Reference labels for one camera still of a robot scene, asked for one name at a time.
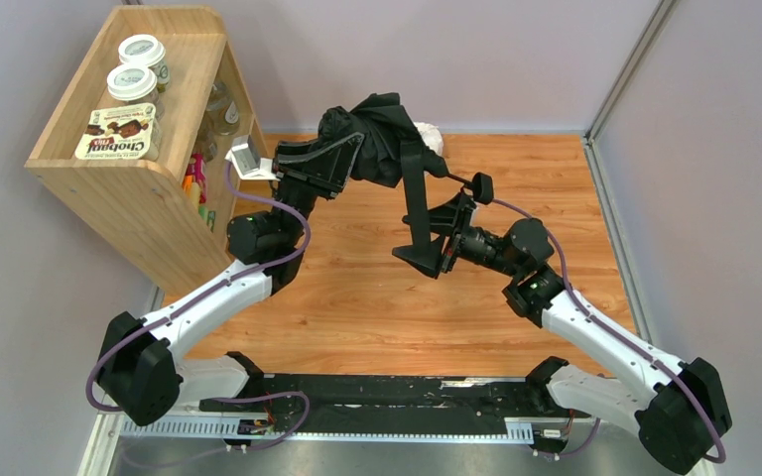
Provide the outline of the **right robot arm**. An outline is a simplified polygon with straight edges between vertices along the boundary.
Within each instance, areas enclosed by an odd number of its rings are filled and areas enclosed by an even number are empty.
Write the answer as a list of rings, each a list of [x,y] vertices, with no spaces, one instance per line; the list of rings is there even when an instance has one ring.
[[[465,191],[428,207],[406,195],[404,222],[412,243],[394,255],[437,278],[463,260],[509,278],[503,290],[513,312],[554,333],[606,370],[598,377],[551,357],[531,374],[547,400],[612,423],[635,435],[666,469],[685,475],[703,461],[727,459],[722,439],[732,419],[717,369],[684,360],[626,330],[572,284],[568,267],[550,265],[563,249],[538,218],[523,213],[503,235],[472,224],[479,198]]]

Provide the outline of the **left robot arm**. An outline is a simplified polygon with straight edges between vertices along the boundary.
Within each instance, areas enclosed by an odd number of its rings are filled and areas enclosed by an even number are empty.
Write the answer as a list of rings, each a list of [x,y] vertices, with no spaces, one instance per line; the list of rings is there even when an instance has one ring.
[[[225,158],[227,188],[267,210],[229,220],[233,260],[214,278],[141,317],[122,312],[112,318],[85,384],[88,402],[148,425],[180,405],[237,397],[249,379],[242,363],[231,356],[187,355],[229,318],[292,282],[311,243],[309,217],[317,200],[343,192],[363,142],[360,132],[284,142],[275,158],[262,158],[245,173],[242,161],[256,155],[236,141]]]

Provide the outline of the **black folding umbrella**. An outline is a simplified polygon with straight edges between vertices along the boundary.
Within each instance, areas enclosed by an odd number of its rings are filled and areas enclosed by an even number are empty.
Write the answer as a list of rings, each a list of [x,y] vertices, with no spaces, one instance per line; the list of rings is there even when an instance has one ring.
[[[327,109],[318,122],[318,145],[330,145],[355,132],[364,140],[350,176],[391,188],[404,184],[411,249],[421,252],[431,243],[424,174],[461,182],[479,203],[494,199],[490,176],[478,173],[464,179],[450,172],[445,158],[426,144],[396,92],[372,93],[350,110]]]

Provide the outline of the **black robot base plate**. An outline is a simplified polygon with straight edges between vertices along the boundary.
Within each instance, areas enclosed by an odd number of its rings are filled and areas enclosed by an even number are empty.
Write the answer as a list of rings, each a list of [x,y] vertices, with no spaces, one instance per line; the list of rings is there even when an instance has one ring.
[[[265,374],[241,397],[263,403],[203,400],[205,412],[263,412],[277,430],[401,435],[497,435],[508,417],[553,418],[570,413],[530,389],[522,378],[389,375]]]

